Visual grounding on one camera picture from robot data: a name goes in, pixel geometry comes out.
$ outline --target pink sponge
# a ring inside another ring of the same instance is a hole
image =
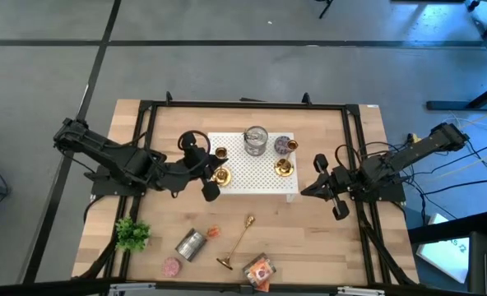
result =
[[[181,270],[181,263],[178,259],[174,257],[168,257],[163,262],[163,275],[167,277],[174,277],[176,276],[179,271]]]

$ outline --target desk leg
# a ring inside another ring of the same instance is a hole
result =
[[[465,101],[428,101],[426,108],[428,110],[476,110],[487,111],[487,91],[471,102]]]
[[[287,202],[292,202],[295,199],[295,194],[287,194],[285,198]]]

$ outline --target orange object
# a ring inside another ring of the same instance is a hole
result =
[[[243,268],[243,273],[255,288],[262,287],[263,283],[269,282],[269,277],[275,272],[275,266],[272,265],[265,253],[258,255]]]
[[[218,225],[212,225],[209,230],[207,230],[207,237],[215,238],[217,236],[220,236],[220,227],[218,227]]]
[[[262,284],[260,284],[257,288],[257,291],[261,292],[269,292],[269,280],[264,281]]]

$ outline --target red item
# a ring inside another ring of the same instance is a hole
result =
[[[220,236],[220,227],[218,227],[218,225],[212,225],[207,230],[207,237],[208,238],[215,238],[217,236]]]
[[[178,259],[174,257],[168,257],[163,262],[163,275],[167,277],[174,277],[176,276],[179,271],[181,270],[181,263]]]

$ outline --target snack package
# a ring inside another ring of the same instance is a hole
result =
[[[275,272],[275,266],[272,265],[265,253],[258,255],[243,268],[243,273],[255,288],[268,281],[269,277]]]
[[[255,290],[266,293],[269,292],[269,280],[264,281]]]

